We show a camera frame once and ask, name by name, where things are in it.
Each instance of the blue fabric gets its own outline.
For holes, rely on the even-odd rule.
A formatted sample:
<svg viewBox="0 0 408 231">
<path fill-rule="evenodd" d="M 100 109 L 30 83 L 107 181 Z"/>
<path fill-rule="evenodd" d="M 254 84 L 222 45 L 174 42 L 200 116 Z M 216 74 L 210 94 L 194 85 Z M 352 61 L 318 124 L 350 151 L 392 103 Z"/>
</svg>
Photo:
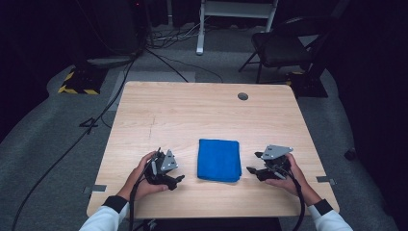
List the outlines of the blue fabric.
<svg viewBox="0 0 408 231">
<path fill-rule="evenodd" d="M 240 180 L 240 144 L 237 141 L 200 139 L 197 176 L 200 179 L 237 182 Z"/>
</svg>

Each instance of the black cuff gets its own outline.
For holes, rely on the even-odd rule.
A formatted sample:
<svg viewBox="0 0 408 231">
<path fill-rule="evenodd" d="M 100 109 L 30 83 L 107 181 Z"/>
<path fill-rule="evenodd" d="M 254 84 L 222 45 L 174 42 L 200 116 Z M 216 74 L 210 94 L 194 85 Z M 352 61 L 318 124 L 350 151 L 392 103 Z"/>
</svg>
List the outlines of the black cuff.
<svg viewBox="0 0 408 231">
<path fill-rule="evenodd" d="M 321 216 L 323 216 L 323 215 L 325 215 L 328 212 L 333 210 L 333 208 L 331 207 L 329 202 L 327 202 L 326 199 L 323 199 L 323 200 L 319 201 L 318 203 L 316 203 L 314 205 L 315 205 L 315 208 L 318 210 L 318 212 L 320 213 Z"/>
<path fill-rule="evenodd" d="M 127 202 L 128 201 L 121 196 L 111 195 L 105 200 L 103 205 L 113 208 L 118 214 L 120 214 L 120 211 L 122 211 Z"/>
</svg>

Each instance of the table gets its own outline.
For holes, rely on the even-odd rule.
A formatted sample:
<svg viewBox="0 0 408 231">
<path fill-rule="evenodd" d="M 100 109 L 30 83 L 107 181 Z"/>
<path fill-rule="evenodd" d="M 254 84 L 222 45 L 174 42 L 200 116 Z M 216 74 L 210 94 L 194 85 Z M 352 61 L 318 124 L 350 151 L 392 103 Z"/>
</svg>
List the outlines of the table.
<svg viewBox="0 0 408 231">
<path fill-rule="evenodd" d="M 247 100 L 240 100 L 244 92 Z M 234 184 L 198 179 L 199 139 L 238 141 L 242 177 Z M 308 128 L 288 86 L 128 82 L 124 88 L 88 207 L 92 215 L 117 191 L 146 153 L 171 149 L 186 178 L 174 191 L 137 202 L 137 218 L 283 217 L 300 213 L 298 198 L 259 182 L 246 167 L 262 168 L 255 151 L 268 144 L 293 147 L 312 187 L 339 211 Z"/>
<path fill-rule="evenodd" d="M 270 26 L 272 25 L 272 20 L 275 16 L 277 5 L 278 0 L 273 0 L 272 4 L 213 2 L 201 0 L 200 29 L 198 33 L 196 54 L 202 55 L 204 53 L 205 15 L 267 18 L 268 22 L 266 26 L 266 32 L 269 32 Z"/>
</svg>

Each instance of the hand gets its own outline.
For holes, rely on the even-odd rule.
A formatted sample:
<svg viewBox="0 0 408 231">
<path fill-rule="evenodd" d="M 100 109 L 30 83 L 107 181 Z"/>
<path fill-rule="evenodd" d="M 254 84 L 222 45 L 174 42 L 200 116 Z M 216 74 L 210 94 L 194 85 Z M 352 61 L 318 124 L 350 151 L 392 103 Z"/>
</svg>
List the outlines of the hand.
<svg viewBox="0 0 408 231">
<path fill-rule="evenodd" d="M 286 157 L 288 158 L 289 162 L 291 163 L 291 171 L 293 173 L 294 179 L 299 182 L 301 189 L 302 189 L 302 194 L 305 199 L 305 203 L 310 206 L 318 203 L 321 201 L 321 197 L 312 189 L 312 187 L 307 183 L 306 178 L 302 172 L 302 170 L 299 168 L 299 166 L 296 163 L 296 160 L 294 159 L 293 155 L 291 153 L 286 154 Z M 282 188 L 289 193 L 293 195 L 297 195 L 296 191 L 296 186 L 294 185 L 293 180 L 290 177 L 286 177 L 286 180 L 276 180 L 276 179 L 268 179 L 265 181 L 265 183 Z"/>
<path fill-rule="evenodd" d="M 155 153 L 156 151 L 152 151 L 149 154 L 145 155 L 143 158 L 141 158 L 139 165 L 136 168 L 134 168 L 133 171 L 130 173 L 129 177 L 126 180 L 126 183 L 124 184 L 122 189 L 117 193 L 117 195 L 125 198 L 127 201 L 130 200 L 130 192 L 132 191 L 133 186 L 139 179 L 139 176 L 143 172 L 143 169 L 147 164 L 148 160 L 150 160 Z M 136 192 L 135 200 L 142 199 L 143 197 L 151 193 L 158 193 L 166 190 L 168 190 L 167 185 L 150 185 L 146 180 L 141 180 L 138 186 L 138 191 Z"/>
</svg>

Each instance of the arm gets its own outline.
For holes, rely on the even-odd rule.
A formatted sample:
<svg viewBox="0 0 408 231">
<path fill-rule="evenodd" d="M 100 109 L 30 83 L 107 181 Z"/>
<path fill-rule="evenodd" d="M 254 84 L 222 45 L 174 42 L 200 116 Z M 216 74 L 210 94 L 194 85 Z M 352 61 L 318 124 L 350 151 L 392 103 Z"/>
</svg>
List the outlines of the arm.
<svg viewBox="0 0 408 231">
<path fill-rule="evenodd" d="M 86 230 L 117 230 L 119 224 L 125 218 L 129 210 L 130 192 L 136 181 L 141 175 L 147 161 L 152 158 L 155 151 L 150 152 L 141 158 L 139 165 L 133 169 L 117 195 L 110 196 L 105 203 L 99 207 L 95 214 L 87 219 L 80 231 Z M 135 199 L 139 200 L 151 193 L 157 193 L 168 190 L 167 185 L 150 185 L 142 180 L 139 184 Z"/>
<path fill-rule="evenodd" d="M 291 171 L 294 178 L 299 182 L 302 188 L 302 194 L 305 199 L 305 203 L 308 206 L 308 210 L 312 215 L 315 222 L 315 226 L 318 231 L 322 230 L 352 230 L 351 227 L 344 221 L 344 219 L 332 209 L 325 199 L 321 197 L 312 189 L 306 178 L 296 164 L 292 154 L 287 154 L 288 160 L 291 163 Z M 296 195 L 296 187 L 291 179 L 287 180 L 275 180 L 268 179 L 265 181 L 267 184 L 285 189 L 289 193 Z"/>
</svg>

